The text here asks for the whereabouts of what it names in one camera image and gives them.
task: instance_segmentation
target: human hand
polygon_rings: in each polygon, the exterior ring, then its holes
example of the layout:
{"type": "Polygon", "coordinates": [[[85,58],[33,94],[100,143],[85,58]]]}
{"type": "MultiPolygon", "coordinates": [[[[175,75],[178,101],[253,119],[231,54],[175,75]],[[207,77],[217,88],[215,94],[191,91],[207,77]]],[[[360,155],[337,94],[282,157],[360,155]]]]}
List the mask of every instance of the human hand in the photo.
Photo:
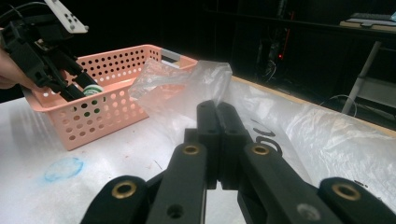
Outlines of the human hand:
{"type": "Polygon", "coordinates": [[[0,89],[9,89],[17,83],[33,91],[44,91],[22,72],[5,51],[0,49],[0,89]]]}

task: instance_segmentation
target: robotic arm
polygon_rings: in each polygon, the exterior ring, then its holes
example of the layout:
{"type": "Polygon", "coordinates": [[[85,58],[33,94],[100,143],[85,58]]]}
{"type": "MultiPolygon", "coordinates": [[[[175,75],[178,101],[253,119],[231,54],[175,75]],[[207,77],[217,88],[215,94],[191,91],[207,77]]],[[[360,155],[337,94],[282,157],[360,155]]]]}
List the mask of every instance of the robotic arm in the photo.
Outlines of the robotic arm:
{"type": "Polygon", "coordinates": [[[81,88],[97,83],[76,63],[76,57],[63,42],[73,34],[84,34],[84,26],[60,1],[45,0],[53,14],[10,21],[0,32],[0,45],[26,76],[38,87],[49,87],[66,101],[84,97],[73,83],[68,83],[61,71],[66,71],[81,88]]]}

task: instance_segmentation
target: pink plastic basket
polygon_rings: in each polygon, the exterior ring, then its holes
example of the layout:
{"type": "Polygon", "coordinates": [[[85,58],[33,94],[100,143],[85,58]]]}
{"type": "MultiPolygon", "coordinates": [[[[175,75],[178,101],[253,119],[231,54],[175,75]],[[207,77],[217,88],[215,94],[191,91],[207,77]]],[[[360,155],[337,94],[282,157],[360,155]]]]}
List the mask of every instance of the pink plastic basket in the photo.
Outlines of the pink plastic basket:
{"type": "Polygon", "coordinates": [[[148,117],[128,93],[147,58],[183,70],[197,64],[194,59],[152,45],[118,49],[78,58],[103,92],[72,102],[51,90],[25,91],[25,98],[34,111],[48,115],[64,147],[72,150],[148,117]]]}

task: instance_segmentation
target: blue stain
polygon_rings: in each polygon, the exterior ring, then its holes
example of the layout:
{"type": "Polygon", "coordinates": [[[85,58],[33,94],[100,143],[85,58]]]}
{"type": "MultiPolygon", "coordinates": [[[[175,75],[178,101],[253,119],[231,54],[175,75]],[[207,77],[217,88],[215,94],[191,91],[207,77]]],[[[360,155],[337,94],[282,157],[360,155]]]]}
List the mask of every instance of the blue stain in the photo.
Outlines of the blue stain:
{"type": "Polygon", "coordinates": [[[44,174],[48,182],[54,182],[61,179],[67,179],[78,175],[84,162],[78,158],[64,158],[53,163],[44,174]]]}

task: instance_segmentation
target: plastic bag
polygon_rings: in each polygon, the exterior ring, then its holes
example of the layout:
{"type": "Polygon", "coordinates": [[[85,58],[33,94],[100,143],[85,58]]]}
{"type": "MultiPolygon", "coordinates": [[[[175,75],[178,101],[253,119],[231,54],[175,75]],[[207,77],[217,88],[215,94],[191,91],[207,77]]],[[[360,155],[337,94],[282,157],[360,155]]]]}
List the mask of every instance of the plastic bag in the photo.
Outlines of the plastic bag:
{"type": "Polygon", "coordinates": [[[177,146],[183,142],[185,128],[196,127],[196,106],[206,100],[220,102],[231,76],[227,63],[198,61],[188,73],[147,60],[129,93],[177,146]]]}
{"type": "Polygon", "coordinates": [[[231,83],[226,100],[253,139],[260,136],[253,128],[276,134],[267,138],[280,144],[283,158],[306,182],[318,187],[324,178],[344,177],[396,211],[396,138],[350,116],[238,82],[231,83]]]}

